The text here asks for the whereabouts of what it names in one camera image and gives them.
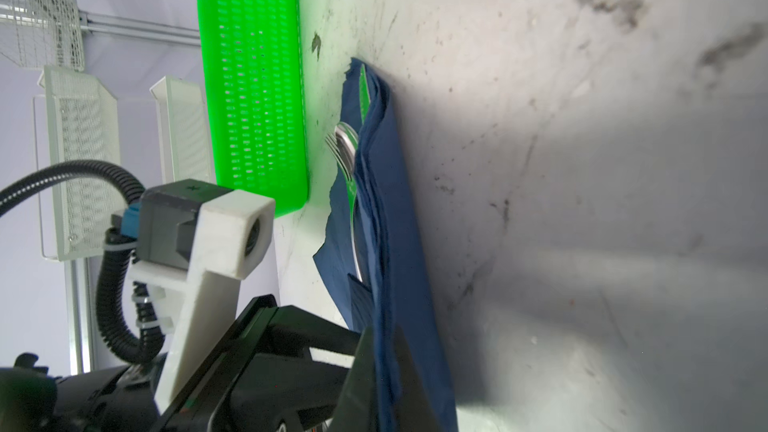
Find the green plastic basket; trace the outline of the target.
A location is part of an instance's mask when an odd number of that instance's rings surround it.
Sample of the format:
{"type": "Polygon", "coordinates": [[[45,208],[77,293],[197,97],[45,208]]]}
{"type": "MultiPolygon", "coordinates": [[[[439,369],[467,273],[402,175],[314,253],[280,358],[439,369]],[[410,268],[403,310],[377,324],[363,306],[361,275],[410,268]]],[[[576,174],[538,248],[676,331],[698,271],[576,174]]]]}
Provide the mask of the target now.
{"type": "Polygon", "coordinates": [[[197,11],[216,181],[293,213],[309,196],[299,0],[197,11]]]}

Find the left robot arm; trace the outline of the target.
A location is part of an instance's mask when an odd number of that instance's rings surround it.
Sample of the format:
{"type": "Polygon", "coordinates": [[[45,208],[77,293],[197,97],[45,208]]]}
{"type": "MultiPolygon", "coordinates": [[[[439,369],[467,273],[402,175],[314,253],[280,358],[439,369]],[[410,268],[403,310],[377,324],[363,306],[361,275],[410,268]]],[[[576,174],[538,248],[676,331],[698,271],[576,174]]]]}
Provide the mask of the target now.
{"type": "Polygon", "coordinates": [[[378,428],[369,338],[270,296],[252,300],[169,406],[168,362],[54,378],[23,354],[1,371],[4,431],[378,428]]]}

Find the silver spoon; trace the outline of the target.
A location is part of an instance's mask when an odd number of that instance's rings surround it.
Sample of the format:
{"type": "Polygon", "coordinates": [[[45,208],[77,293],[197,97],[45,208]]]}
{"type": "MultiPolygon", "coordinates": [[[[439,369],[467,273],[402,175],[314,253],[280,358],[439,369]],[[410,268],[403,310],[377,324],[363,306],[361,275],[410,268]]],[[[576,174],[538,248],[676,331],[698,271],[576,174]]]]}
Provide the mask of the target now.
{"type": "Polygon", "coordinates": [[[358,148],[358,134],[346,122],[339,122],[333,131],[333,143],[341,159],[342,168],[348,181],[354,178],[355,157],[358,148]]]}

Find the dark blue paper napkin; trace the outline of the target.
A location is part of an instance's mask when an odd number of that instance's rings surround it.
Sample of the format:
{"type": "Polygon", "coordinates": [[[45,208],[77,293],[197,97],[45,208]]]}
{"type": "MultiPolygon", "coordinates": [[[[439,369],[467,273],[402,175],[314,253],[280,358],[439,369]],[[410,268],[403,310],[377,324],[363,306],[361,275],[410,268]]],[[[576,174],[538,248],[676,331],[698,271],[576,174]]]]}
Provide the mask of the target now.
{"type": "Polygon", "coordinates": [[[355,332],[373,328],[381,430],[396,429],[401,384],[394,334],[400,327],[440,430],[455,431],[455,394],[437,330],[394,98],[387,82],[358,58],[345,73],[340,118],[359,138],[354,181],[361,223],[350,224],[347,183],[339,174],[314,263],[347,326],[355,332]]]}

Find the white mesh two-tier shelf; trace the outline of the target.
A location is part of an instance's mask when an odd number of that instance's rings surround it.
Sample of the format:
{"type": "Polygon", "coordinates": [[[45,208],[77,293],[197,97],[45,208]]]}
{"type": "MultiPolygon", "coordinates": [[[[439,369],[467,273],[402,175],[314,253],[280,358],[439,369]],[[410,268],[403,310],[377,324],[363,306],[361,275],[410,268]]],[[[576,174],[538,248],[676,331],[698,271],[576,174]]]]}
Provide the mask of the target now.
{"type": "MultiPolygon", "coordinates": [[[[89,74],[47,65],[34,98],[34,118],[42,118],[52,165],[71,160],[96,159],[121,164],[122,148],[138,149],[155,143],[150,163],[159,166],[164,183],[183,179],[215,179],[208,114],[199,84],[165,76],[150,94],[154,101],[156,131],[121,131],[119,111],[128,105],[89,74]]],[[[110,216],[125,204],[111,186],[96,180],[75,179],[51,191],[51,219],[41,219],[41,253],[48,260],[67,262],[95,257],[110,216]]]]}

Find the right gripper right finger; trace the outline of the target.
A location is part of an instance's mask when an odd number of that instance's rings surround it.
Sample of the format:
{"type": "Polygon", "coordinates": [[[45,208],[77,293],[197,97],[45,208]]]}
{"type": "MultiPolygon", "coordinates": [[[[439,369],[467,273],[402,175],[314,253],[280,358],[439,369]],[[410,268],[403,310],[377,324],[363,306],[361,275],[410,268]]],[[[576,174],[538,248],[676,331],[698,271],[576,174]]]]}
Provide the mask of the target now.
{"type": "Polygon", "coordinates": [[[438,421],[416,370],[405,334],[400,327],[395,329],[394,350],[401,384],[401,393],[394,405],[396,431],[440,431],[438,421]]]}

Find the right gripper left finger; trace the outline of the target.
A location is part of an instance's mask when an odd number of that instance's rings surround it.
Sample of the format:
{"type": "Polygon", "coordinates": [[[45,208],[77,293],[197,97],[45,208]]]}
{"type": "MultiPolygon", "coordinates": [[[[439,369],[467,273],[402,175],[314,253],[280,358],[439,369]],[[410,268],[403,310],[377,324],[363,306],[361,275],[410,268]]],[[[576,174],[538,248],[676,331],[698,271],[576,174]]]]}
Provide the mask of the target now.
{"type": "Polygon", "coordinates": [[[373,328],[368,327],[360,337],[329,431],[378,431],[377,391],[374,333],[373,328]]]}

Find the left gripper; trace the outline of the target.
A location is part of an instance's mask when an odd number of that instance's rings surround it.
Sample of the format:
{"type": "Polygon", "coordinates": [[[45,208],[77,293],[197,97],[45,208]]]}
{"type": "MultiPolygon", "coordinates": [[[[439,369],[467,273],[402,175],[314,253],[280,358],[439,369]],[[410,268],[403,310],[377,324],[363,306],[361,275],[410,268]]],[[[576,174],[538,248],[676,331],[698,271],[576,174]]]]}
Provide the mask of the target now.
{"type": "Polygon", "coordinates": [[[252,299],[153,425],[155,431],[314,431],[333,417],[360,335],[271,295],[252,299]]]}

